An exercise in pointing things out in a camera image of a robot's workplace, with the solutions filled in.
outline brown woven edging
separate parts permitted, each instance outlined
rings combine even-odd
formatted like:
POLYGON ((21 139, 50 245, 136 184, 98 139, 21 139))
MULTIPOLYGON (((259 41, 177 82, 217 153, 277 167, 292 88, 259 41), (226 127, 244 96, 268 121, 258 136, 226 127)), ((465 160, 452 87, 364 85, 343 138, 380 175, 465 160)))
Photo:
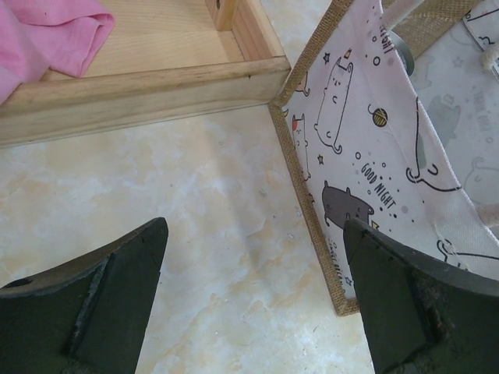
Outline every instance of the brown woven edging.
POLYGON ((319 55, 319 52, 333 34, 333 31, 338 27, 338 24, 349 10, 352 3, 353 0, 334 0, 331 3, 322 17, 319 26, 317 26, 309 42, 306 44, 305 49, 299 56, 295 68, 291 71, 283 91, 269 103, 269 111, 278 134, 282 153, 284 154, 286 164, 288 165, 289 174, 291 175, 291 180, 295 187, 296 195, 298 196, 298 201, 302 208, 310 237, 312 238, 313 247, 315 248, 320 268, 322 269, 326 280, 327 289, 329 290, 331 300, 333 301, 334 309, 339 316, 349 316, 358 312, 359 305, 357 304, 356 299, 347 299, 345 297, 345 290, 343 290, 336 269, 334 268, 333 259, 329 253, 329 248, 327 247, 324 233, 320 227, 319 219, 313 208, 312 202, 310 201, 309 191, 306 187, 305 180, 303 179, 302 168, 286 123, 285 115, 282 112, 282 107, 291 99, 296 88, 319 55))

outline marble floor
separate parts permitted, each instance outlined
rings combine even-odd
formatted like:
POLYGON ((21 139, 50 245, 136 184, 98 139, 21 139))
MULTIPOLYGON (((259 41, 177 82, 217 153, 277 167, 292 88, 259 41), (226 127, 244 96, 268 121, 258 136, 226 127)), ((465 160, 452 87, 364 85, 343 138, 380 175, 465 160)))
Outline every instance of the marble floor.
MULTIPOLYGON (((329 0, 263 3, 294 64, 329 0)), ((0 175, 0 284, 167 219, 138 374, 373 373, 266 107, 0 150, 0 175)))

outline wooden tray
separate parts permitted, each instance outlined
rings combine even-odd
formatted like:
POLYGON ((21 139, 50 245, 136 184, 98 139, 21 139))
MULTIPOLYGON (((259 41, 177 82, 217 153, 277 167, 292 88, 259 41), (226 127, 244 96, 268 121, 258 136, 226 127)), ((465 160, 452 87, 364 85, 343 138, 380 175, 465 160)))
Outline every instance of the wooden tray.
POLYGON ((0 146, 250 105, 290 66, 259 0, 101 0, 115 29, 84 78, 48 72, 0 106, 0 146))

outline wooden peg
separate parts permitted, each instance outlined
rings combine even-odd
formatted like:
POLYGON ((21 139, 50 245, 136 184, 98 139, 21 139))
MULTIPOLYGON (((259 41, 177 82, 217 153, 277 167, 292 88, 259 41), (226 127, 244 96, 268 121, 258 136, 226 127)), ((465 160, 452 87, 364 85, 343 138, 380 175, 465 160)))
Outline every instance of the wooden peg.
POLYGON ((232 30, 239 0, 206 0, 206 5, 218 31, 232 30))

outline fabric storage basket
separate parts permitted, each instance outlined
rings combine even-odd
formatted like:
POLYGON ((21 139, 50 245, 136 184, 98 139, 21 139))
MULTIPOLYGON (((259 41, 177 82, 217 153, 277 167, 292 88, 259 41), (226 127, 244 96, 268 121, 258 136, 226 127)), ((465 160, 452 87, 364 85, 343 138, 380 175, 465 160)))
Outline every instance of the fabric storage basket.
POLYGON ((499 5, 477 4, 334 1, 270 105, 339 315, 358 311, 352 218, 499 279, 499 5))

